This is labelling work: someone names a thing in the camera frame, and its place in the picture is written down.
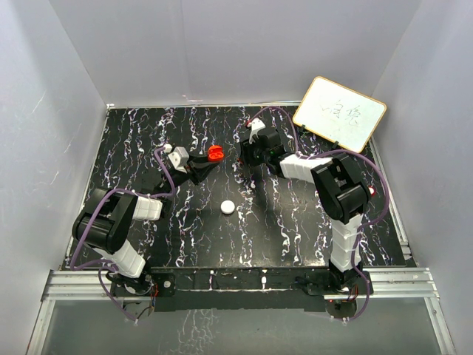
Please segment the orange charging case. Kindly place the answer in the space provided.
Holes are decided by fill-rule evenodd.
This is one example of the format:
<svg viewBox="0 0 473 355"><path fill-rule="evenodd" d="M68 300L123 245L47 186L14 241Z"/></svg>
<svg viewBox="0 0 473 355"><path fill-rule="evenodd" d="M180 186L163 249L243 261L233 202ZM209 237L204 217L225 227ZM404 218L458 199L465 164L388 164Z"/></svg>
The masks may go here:
<svg viewBox="0 0 473 355"><path fill-rule="evenodd" d="M220 162L225 158L225 153L219 145L210 146L208 149L208 161L212 163Z"/></svg>

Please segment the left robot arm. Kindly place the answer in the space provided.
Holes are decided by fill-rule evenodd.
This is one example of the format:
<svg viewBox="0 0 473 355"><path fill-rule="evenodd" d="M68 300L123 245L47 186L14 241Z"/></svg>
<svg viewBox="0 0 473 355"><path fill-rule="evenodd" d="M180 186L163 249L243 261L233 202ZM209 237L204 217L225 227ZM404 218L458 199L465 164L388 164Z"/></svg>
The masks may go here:
<svg viewBox="0 0 473 355"><path fill-rule="evenodd" d="M168 169L157 158L161 170L144 177L140 192L96 188L73 223L72 236L78 245L69 267L78 271L98 264L112 281L129 291L148 293L153 283L149 267L128 241L132 221L159 220L177 187L188 181L203 182L224 159L223 152L191 155L173 151L169 153L172 167Z"/></svg>

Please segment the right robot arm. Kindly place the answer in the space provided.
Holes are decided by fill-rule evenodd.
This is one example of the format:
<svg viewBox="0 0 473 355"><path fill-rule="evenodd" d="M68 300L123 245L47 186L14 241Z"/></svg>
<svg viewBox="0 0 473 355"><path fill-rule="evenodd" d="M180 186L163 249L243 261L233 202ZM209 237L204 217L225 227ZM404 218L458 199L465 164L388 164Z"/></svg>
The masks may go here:
<svg viewBox="0 0 473 355"><path fill-rule="evenodd" d="M358 228L371 193L356 164L346 153L331 158L304 158L289 152L275 128L263 128L240 143L240 159L251 167L266 165L270 173L312 183L330 218L332 249L328 267L296 278L307 294L347 293L362 270Z"/></svg>

